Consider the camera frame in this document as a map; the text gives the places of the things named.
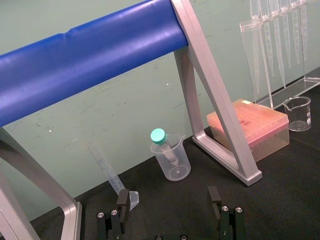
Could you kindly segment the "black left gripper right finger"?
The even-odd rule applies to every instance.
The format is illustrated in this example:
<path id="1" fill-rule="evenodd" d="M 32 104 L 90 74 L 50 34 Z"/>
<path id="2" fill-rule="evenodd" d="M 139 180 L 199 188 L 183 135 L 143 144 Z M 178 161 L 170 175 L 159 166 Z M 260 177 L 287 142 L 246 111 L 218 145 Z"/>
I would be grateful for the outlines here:
<path id="1" fill-rule="evenodd" d="M 244 209 L 240 206 L 231 208 L 223 204 L 220 193 L 215 186 L 208 186 L 207 190 L 217 240 L 246 240 Z"/>

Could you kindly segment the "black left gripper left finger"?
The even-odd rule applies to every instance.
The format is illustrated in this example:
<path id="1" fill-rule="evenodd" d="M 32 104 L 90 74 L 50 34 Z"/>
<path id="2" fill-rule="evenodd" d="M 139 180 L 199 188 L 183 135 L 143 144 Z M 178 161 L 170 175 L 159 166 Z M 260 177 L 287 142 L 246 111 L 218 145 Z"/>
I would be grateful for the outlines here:
<path id="1" fill-rule="evenodd" d="M 116 209 L 109 214 L 96 215 L 98 240 L 122 240 L 130 212 L 130 193 L 128 189 L 119 192 Z"/>

